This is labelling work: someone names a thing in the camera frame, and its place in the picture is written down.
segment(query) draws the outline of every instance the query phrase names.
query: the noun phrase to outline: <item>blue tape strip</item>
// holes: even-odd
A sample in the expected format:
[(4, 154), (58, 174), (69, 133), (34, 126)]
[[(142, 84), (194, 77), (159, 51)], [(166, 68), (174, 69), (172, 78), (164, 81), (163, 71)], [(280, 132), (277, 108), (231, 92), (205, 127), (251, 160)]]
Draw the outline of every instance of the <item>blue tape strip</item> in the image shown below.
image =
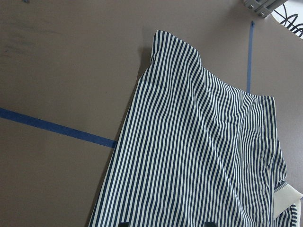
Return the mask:
[(247, 93), (250, 93), (252, 37), (254, 34), (254, 25), (255, 25), (255, 23), (252, 21), (250, 24), (250, 40), (249, 40), (249, 44), (248, 44), (247, 81), (246, 81), (246, 92)]
[(34, 126), (40, 129), (53, 131), (62, 135), (74, 137), (80, 140), (85, 140), (92, 143), (97, 143), (99, 145), (103, 145), (109, 148), (115, 148), (116, 141), (106, 139), (100, 136), (96, 136), (87, 132), (79, 131), (76, 129), (71, 129), (59, 124), (47, 122), (44, 120), (40, 120), (34, 117), (26, 116), (20, 113), (16, 113), (13, 111), (9, 111), (6, 109), (0, 108), (0, 117), (5, 118), (11, 121), (19, 122), (22, 124), (27, 124), (30, 126)]

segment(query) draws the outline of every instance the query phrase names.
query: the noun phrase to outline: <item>blue tape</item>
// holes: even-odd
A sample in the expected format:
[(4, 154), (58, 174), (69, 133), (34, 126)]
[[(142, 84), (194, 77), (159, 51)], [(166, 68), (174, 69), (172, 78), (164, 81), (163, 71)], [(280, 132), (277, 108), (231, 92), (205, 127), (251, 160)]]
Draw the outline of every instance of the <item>blue tape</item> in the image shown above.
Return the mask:
[(247, 93), (250, 93), (252, 37), (254, 34), (254, 25), (255, 25), (255, 23), (252, 21), (250, 24), (250, 40), (249, 40), (249, 44), (248, 44), (247, 81), (246, 81), (246, 92)]
[(109, 148), (115, 148), (116, 141), (106, 139), (100, 136), (96, 136), (87, 132), (79, 131), (76, 129), (71, 129), (59, 124), (47, 122), (44, 120), (40, 120), (34, 117), (26, 116), (20, 113), (16, 113), (13, 111), (9, 111), (6, 109), (0, 108), (0, 117), (5, 118), (11, 121), (19, 122), (22, 124), (27, 124), (30, 126), (34, 126), (40, 129), (56, 132), (62, 135), (74, 137), (80, 140), (85, 140), (92, 143), (97, 143), (99, 145), (103, 145)]

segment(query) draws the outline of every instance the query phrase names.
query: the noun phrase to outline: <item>black and white striped cloth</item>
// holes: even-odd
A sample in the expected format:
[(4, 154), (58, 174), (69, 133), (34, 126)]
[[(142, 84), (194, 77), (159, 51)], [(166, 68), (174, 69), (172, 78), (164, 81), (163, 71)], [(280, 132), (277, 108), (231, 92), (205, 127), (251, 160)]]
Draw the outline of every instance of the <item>black and white striped cloth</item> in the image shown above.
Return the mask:
[(291, 226), (294, 206), (273, 219), (285, 177), (273, 97), (224, 83), (157, 31), (89, 226)]

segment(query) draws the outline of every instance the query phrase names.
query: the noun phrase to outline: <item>folded garment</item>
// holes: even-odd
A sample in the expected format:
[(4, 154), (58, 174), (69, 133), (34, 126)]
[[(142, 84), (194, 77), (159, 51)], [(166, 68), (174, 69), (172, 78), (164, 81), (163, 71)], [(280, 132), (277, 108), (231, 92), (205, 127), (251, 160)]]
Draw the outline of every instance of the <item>folded garment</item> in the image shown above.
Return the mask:
[(275, 111), (157, 31), (89, 226), (291, 226), (294, 201), (274, 203), (286, 185)]

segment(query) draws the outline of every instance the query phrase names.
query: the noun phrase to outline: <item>blue line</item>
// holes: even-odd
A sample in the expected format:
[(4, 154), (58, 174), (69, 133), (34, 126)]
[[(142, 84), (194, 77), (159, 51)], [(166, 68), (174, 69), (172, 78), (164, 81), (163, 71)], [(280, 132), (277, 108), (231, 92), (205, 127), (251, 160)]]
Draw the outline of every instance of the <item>blue line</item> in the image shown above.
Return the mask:
[(26, 116), (20, 113), (16, 113), (13, 111), (9, 111), (6, 109), (0, 108), (0, 117), (5, 118), (11, 121), (19, 122), (22, 124), (27, 124), (30, 126), (34, 126), (40, 129), (53, 131), (62, 135), (74, 137), (80, 140), (85, 140), (92, 143), (97, 143), (99, 145), (103, 145), (109, 148), (115, 148), (116, 141), (106, 139), (100, 136), (96, 136), (87, 132), (79, 131), (76, 129), (71, 129), (59, 124), (47, 122), (44, 120), (40, 120), (34, 117)]
[(246, 81), (246, 92), (247, 93), (250, 93), (252, 37), (254, 34), (254, 25), (255, 25), (255, 23), (252, 21), (250, 24), (250, 40), (249, 40), (249, 45), (248, 45), (247, 81)]

